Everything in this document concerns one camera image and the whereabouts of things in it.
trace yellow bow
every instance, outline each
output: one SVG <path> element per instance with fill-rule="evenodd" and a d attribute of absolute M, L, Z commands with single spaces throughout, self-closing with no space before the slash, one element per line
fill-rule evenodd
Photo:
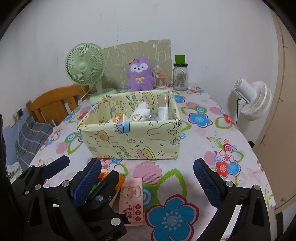
<path fill-rule="evenodd" d="M 138 78 L 135 78 L 135 80 L 137 80 L 138 81 L 138 84 L 141 82 L 141 83 L 143 83 L 143 79 L 145 79 L 145 77 L 144 76 L 142 76 L 142 77 L 138 77 Z"/>

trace chair backrest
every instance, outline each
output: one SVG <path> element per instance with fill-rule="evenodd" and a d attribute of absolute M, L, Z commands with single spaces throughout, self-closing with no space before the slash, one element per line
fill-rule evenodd
<path fill-rule="evenodd" d="M 68 104 L 71 111 L 78 106 L 76 96 L 84 96 L 89 87 L 71 85 L 50 90 L 39 96 L 33 103 L 27 102 L 29 114 L 38 122 L 54 122 L 59 125 L 68 115 L 63 100 Z"/>

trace blue wall section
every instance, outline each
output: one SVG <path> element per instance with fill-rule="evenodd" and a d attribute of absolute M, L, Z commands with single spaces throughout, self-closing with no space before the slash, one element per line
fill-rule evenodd
<path fill-rule="evenodd" d="M 17 123 L 13 126 L 7 126 L 3 130 L 3 137 L 6 144 L 6 165 L 12 165 L 17 162 L 17 152 L 15 150 L 15 143 L 19 135 L 22 126 L 24 125 L 26 119 L 29 117 L 29 112 L 27 109 L 23 110 L 24 115 L 19 119 Z"/>

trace black cable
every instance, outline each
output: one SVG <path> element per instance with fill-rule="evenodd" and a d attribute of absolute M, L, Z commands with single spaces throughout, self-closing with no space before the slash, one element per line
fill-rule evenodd
<path fill-rule="evenodd" d="M 238 119 L 238 115 L 239 115 L 239 101 L 240 100 L 241 100 L 240 98 L 237 99 L 237 119 Z"/>

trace fan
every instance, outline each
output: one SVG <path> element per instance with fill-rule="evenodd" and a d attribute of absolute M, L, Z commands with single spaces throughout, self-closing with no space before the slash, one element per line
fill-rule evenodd
<path fill-rule="evenodd" d="M 65 64 L 67 75 L 74 83 L 96 83 L 97 93 L 90 97 L 90 102 L 97 103 L 103 96 L 117 93 L 115 89 L 102 88 L 101 77 L 106 68 L 106 56 L 99 46 L 92 43 L 78 44 L 68 54 Z"/>
<path fill-rule="evenodd" d="M 238 102 L 238 115 L 242 113 L 247 120 L 254 121 L 266 113 L 271 104 L 271 91 L 263 81 L 249 84 L 239 78 L 233 88 L 242 97 Z"/>

